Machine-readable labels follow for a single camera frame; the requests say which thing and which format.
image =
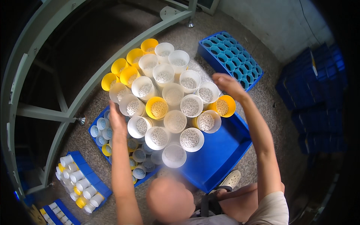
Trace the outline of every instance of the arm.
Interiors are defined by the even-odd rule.
[[[110,123],[113,130],[111,183],[116,202],[118,224],[141,225],[143,220],[135,198],[129,152],[127,151],[127,126],[113,101],[110,104]]]
[[[273,137],[255,103],[242,89],[239,82],[224,73],[215,73],[213,80],[220,89],[225,90],[244,109],[257,156],[257,189],[260,203],[268,194],[283,190]]]

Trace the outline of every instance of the white plastic cup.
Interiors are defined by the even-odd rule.
[[[79,189],[79,191],[83,191],[84,189],[88,188],[91,185],[91,183],[86,179],[79,180],[76,182],[76,187]]]
[[[210,91],[212,92],[212,99],[210,102],[206,102],[203,100],[203,103],[204,105],[205,104],[209,104],[209,103],[213,103],[215,102],[218,98],[219,98],[219,88],[217,88],[216,84],[214,84],[213,82],[205,82],[205,83],[202,83],[199,88],[195,91],[195,94],[197,96],[200,97],[199,95],[199,90],[200,88],[209,88]]]
[[[134,101],[134,100],[138,100],[139,101],[139,108],[138,110],[133,114],[133,115],[129,115],[127,113],[127,105],[131,102],[131,101]],[[126,95],[124,96],[120,103],[119,103],[119,109],[120,109],[120,112],[122,114],[124,114],[125,116],[129,116],[129,117],[133,117],[133,116],[142,116],[144,114],[146,114],[145,112],[145,105],[142,101],[140,101],[135,95]]]
[[[164,72],[164,71],[168,72],[170,74],[171,78],[166,83],[160,83],[156,79],[157,79],[159,73]],[[174,71],[174,68],[169,64],[160,64],[154,68],[153,76],[154,76],[156,84],[159,87],[165,87],[166,85],[174,82],[175,71]]]
[[[167,63],[169,64],[169,59],[168,57],[169,56],[165,56],[165,57],[162,57],[160,56],[160,54],[163,52],[163,51],[169,51],[170,53],[172,53],[174,51],[174,46],[170,43],[160,43],[158,44],[156,47],[155,47],[155,54],[156,56],[158,57],[159,59],[159,63]]]
[[[99,205],[103,202],[104,197],[99,194],[96,193],[92,198],[90,198],[90,204],[95,206],[95,207],[99,207]]]
[[[153,77],[153,69],[154,68],[145,69],[145,67],[151,62],[155,62],[156,65],[159,64],[159,59],[156,57],[156,55],[146,54],[143,57],[141,57],[141,59],[139,60],[139,67],[143,71],[144,75],[147,76],[147,77],[150,77],[150,78]]]
[[[98,126],[99,130],[103,130],[110,126],[110,121],[108,119],[105,119],[104,117],[101,117],[96,122],[96,125]]]
[[[153,142],[153,140],[151,139],[151,133],[156,129],[156,128],[161,128],[166,132],[167,135],[167,141],[165,144],[163,145],[157,145]],[[170,132],[165,128],[165,127],[152,127],[150,129],[148,129],[148,131],[146,131],[145,134],[145,143],[149,146],[149,148],[153,149],[153,150],[161,150],[163,148],[165,148],[165,146],[169,143],[170,141]]]
[[[115,103],[119,103],[119,100],[117,98],[117,94],[121,91],[121,90],[126,90],[125,95],[131,94],[131,90],[129,88],[126,87],[125,84],[123,83],[115,83],[110,91],[109,91],[109,97],[110,99],[115,102]]]
[[[189,98],[194,99],[194,100],[198,103],[198,105],[199,105],[198,111],[197,111],[194,115],[192,115],[192,116],[186,115],[186,114],[183,112],[183,109],[182,109],[182,105],[183,105],[184,101],[185,101],[186,99],[189,99]],[[181,108],[181,111],[185,114],[185,116],[190,117],[190,118],[193,118],[193,117],[197,117],[198,115],[200,115],[200,113],[203,111],[204,104],[203,104],[203,101],[201,100],[201,98],[200,98],[199,96],[190,94],[190,95],[185,96],[185,97],[181,100],[180,108]]]
[[[127,130],[129,132],[129,134],[133,137],[133,138],[142,138],[145,136],[145,134],[141,134],[138,129],[136,128],[136,123],[138,122],[139,119],[143,118],[146,122],[147,125],[147,130],[150,129],[151,127],[153,127],[153,122],[146,117],[141,117],[141,116],[134,116],[132,117],[129,122],[127,123]]]
[[[140,97],[139,90],[143,85],[151,84],[151,91],[144,97]],[[158,96],[158,93],[156,91],[156,88],[153,85],[153,82],[148,77],[138,77],[131,86],[132,94],[136,97],[140,98],[141,100],[144,100],[147,102],[150,98]]]
[[[76,183],[77,181],[83,179],[85,176],[84,174],[78,170],[70,174],[70,179],[72,182]]]
[[[90,199],[92,196],[96,194],[96,192],[98,192],[96,188],[90,185],[88,188],[84,189],[82,194],[84,195],[85,198]]]
[[[183,157],[176,161],[176,162],[173,162],[171,160],[169,160],[167,157],[166,157],[166,151],[168,151],[169,149],[171,148],[179,148],[183,151]],[[178,144],[169,144],[168,146],[166,146],[166,148],[164,149],[164,151],[162,152],[162,160],[164,162],[164,164],[167,166],[167,167],[170,167],[170,168],[179,168],[180,166],[184,165],[185,161],[186,161],[186,151]]]
[[[184,60],[186,65],[181,66],[181,67],[174,65],[173,62],[174,62],[174,60],[177,60],[177,59]],[[189,54],[187,54],[186,52],[177,50],[177,51],[173,51],[172,53],[170,53],[168,60],[170,62],[170,65],[174,68],[175,73],[182,73],[187,69],[187,67],[189,65],[190,57],[189,57]]]
[[[187,148],[187,147],[185,147],[185,146],[181,143],[181,137],[183,136],[184,132],[187,131],[187,130],[193,130],[193,131],[195,131],[195,132],[198,134],[198,136],[199,136],[199,142],[198,142],[198,144],[197,144],[195,147],[193,147],[193,148]],[[182,147],[185,151],[187,151],[187,152],[196,152],[196,151],[199,151],[199,149],[201,149],[202,146],[204,145],[204,141],[205,141],[204,134],[203,134],[199,129],[197,129],[197,128],[193,128],[193,127],[187,128],[187,129],[184,130],[184,131],[181,133],[181,135],[180,135],[180,145],[181,145],[181,147]]]
[[[192,78],[195,80],[196,82],[196,87],[194,89],[187,89],[185,88],[182,84],[181,84],[181,81],[185,78]],[[198,74],[198,72],[196,71],[193,71],[193,70],[186,70],[184,71],[183,73],[181,73],[180,75],[180,81],[179,81],[179,84],[180,86],[183,88],[183,91],[184,93],[187,93],[187,94],[192,94],[196,91],[196,89],[200,86],[200,83],[201,83],[201,78],[200,78],[200,75]]]
[[[67,155],[67,156],[60,158],[60,163],[63,167],[66,167],[66,165],[68,165],[69,163],[72,163],[72,162],[74,162],[74,160],[72,159],[71,155]]]

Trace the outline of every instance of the blue crate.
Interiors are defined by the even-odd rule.
[[[246,74],[251,74],[253,69],[256,70],[257,78],[254,77],[252,84],[249,84],[247,81],[243,80],[246,87],[248,86],[248,88],[245,87],[246,91],[252,89],[264,74],[261,67],[255,62],[250,54],[226,31],[220,31],[199,41],[198,53],[218,73],[227,73],[232,77],[236,77],[236,75],[234,75],[235,70],[240,69],[240,66],[247,67],[247,71],[244,76],[238,77],[236,79],[239,82],[242,78],[246,79]],[[239,59],[243,59],[243,57],[245,57],[245,61],[242,62],[242,60],[240,60],[239,64]],[[219,58],[225,59],[226,61],[224,60],[224,62],[222,62],[219,60]]]
[[[87,130],[87,131],[89,132],[89,134],[90,134],[90,129],[91,129],[91,127],[92,127],[93,125],[96,125],[98,119],[101,118],[101,117],[104,117],[104,113],[105,113],[107,110],[109,110],[109,109],[110,109],[110,106],[108,105],[108,106],[100,113],[100,115],[93,121],[93,123],[90,125],[89,129]],[[90,137],[91,137],[91,138],[93,139],[93,141],[95,142],[95,145],[99,148],[101,154],[103,154],[103,151],[101,150],[101,147],[96,144],[95,138],[94,138],[93,136],[91,136],[91,134],[90,134]],[[106,156],[106,155],[104,155],[104,154],[103,154],[103,156],[104,156],[105,159],[111,164],[111,162],[110,162],[110,160],[109,160],[109,157]],[[155,175],[155,174],[160,170],[161,167],[162,167],[162,165],[156,165],[155,170],[152,171],[152,172],[150,172],[150,173],[146,173],[146,175],[145,175],[144,178],[138,180],[138,181],[134,184],[134,187],[137,187],[138,185],[142,184],[142,183],[145,182],[147,179],[149,179],[151,176]]]
[[[217,132],[203,134],[203,147],[197,152],[187,152],[186,162],[179,169],[188,181],[209,193],[244,156],[252,141],[247,124],[236,112],[229,118],[221,118]]]

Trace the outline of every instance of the speckled floor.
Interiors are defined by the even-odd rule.
[[[112,14],[109,14],[110,17],[116,15],[116,12],[121,12],[122,9],[121,7],[118,7],[111,10]],[[119,41],[117,41],[116,37],[113,37],[111,39],[111,48],[97,51],[96,54],[104,54],[105,56],[108,55],[107,58],[109,58],[120,47],[125,45],[129,39],[131,40],[134,36],[145,30],[145,28],[150,27],[159,21],[158,17],[148,13],[142,13],[137,9],[132,9],[130,12],[127,12],[126,15],[121,14],[121,17],[124,20],[135,20],[138,22],[138,20],[135,19],[137,16],[143,20],[139,23],[133,23],[137,26],[134,30],[138,29],[134,32],[134,34],[128,35],[126,38],[119,38]],[[202,82],[210,81],[214,70],[201,56],[197,54],[199,40],[215,32],[226,30],[248,50],[265,72],[262,79],[253,89],[249,91],[249,94],[258,106],[272,132],[282,181],[285,184],[285,196],[288,201],[290,201],[305,171],[306,156],[300,153],[300,149],[297,145],[298,134],[291,122],[290,112],[286,110],[284,104],[274,89],[275,83],[281,71],[280,63],[258,38],[256,38],[239,22],[235,21],[223,12],[217,12],[213,17],[205,13],[196,13],[193,22],[195,27],[192,29],[187,28],[185,26],[186,21],[183,21],[164,30],[160,34],[156,35],[155,38],[159,42],[171,43],[175,49],[186,51],[190,55],[189,69],[197,71],[201,75]],[[82,74],[85,75],[80,76],[79,82],[74,84],[75,89],[81,88],[84,85],[84,82],[86,82],[104,63],[104,57],[101,57],[101,60],[99,60],[95,55],[91,55],[90,57],[88,56],[88,58],[90,60],[89,67],[84,68],[84,66],[82,66]],[[66,60],[69,60],[68,63],[76,64],[76,62],[71,61],[71,59],[63,59],[64,64],[66,64]],[[71,71],[66,68],[62,68],[62,70],[64,73],[68,72],[69,77],[74,75],[74,72],[71,73]],[[68,93],[68,103],[71,102],[71,99],[73,99],[76,94],[77,92]],[[66,155],[68,151],[80,151],[100,179],[111,188],[110,164],[103,157],[102,153],[98,150],[96,144],[87,132],[87,129],[92,121],[108,105],[108,99],[108,93],[103,91],[100,85],[98,85],[82,107],[82,112],[87,115],[89,122],[84,126],[75,125],[73,129],[68,131],[68,135],[66,136],[62,148],[60,149],[60,156]],[[237,112],[245,119],[243,110],[239,103],[237,103]],[[242,173],[238,188],[257,181],[256,155],[253,146],[249,148],[244,157],[235,166],[235,169],[240,170]],[[146,189],[153,179],[153,177],[150,178],[135,189],[136,198],[145,224],[151,224],[153,221],[153,218],[148,211],[145,199]],[[113,195],[108,198],[103,207],[94,212],[91,216],[87,216],[81,212],[75,202],[71,200],[55,176],[53,177],[53,180],[54,187],[51,189],[54,190],[55,195],[64,202],[66,207],[68,207],[68,209],[82,223],[104,225],[116,224],[116,205]],[[194,193],[196,203],[199,202],[200,197],[203,194],[204,193],[202,191]]]

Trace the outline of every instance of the white wall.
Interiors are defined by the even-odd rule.
[[[333,35],[310,0],[301,0],[315,36],[331,45]],[[239,21],[258,37],[282,63],[305,47],[319,46],[302,14],[299,0],[221,0],[218,9]]]

